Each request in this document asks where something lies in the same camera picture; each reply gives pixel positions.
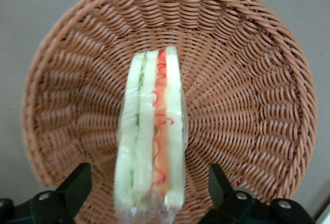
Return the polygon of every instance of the plastic wrap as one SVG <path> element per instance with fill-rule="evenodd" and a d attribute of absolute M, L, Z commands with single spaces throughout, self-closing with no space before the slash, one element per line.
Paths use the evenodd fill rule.
<path fill-rule="evenodd" d="M 121 223 L 172 223 L 184 203 L 188 118 L 176 49 L 134 56 L 118 130 L 114 204 Z"/>

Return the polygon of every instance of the wicker basket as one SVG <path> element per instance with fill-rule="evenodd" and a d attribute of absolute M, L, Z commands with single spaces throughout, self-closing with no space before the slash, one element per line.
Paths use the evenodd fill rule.
<path fill-rule="evenodd" d="M 168 44 L 179 52 L 190 135 L 176 223 L 196 223 L 212 206 L 209 163 L 263 202 L 292 196 L 306 173 L 317 129 L 311 73 L 291 32 L 258 0 L 82 0 L 42 41 L 23 101 L 25 145 L 42 185 L 92 164 L 78 223 L 115 223 L 130 61 Z"/>

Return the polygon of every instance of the tomato slice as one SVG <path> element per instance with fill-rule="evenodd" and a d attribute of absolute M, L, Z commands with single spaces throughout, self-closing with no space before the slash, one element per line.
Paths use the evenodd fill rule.
<path fill-rule="evenodd" d="M 155 132 L 153 139 L 153 183 L 152 189 L 156 193 L 166 195 L 169 189 L 169 161 L 167 150 L 167 122 L 173 124 L 173 119 L 167 118 L 166 104 L 167 66 L 166 52 L 161 51 L 157 61 L 157 76 L 154 94 Z"/>

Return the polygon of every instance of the gray wall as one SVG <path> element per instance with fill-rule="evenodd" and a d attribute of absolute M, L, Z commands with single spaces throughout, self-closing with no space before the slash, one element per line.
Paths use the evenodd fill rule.
<path fill-rule="evenodd" d="M 0 0 L 0 198 L 26 201 L 40 190 L 22 145 L 20 105 L 39 42 L 79 0 Z M 310 65 L 319 132 L 309 171 L 294 200 L 314 215 L 330 196 L 330 0 L 261 0 L 291 29 Z"/>

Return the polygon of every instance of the black clamp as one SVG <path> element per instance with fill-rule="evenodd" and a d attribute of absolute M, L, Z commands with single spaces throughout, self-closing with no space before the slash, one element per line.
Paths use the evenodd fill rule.
<path fill-rule="evenodd" d="M 210 165 L 208 187 L 214 209 L 199 224 L 315 224 L 295 201 L 275 199 L 266 205 L 244 191 L 235 191 L 217 164 Z"/>
<path fill-rule="evenodd" d="M 0 223 L 75 224 L 74 217 L 92 189 L 91 165 L 82 163 L 55 191 L 44 191 L 14 206 L 0 199 Z"/>

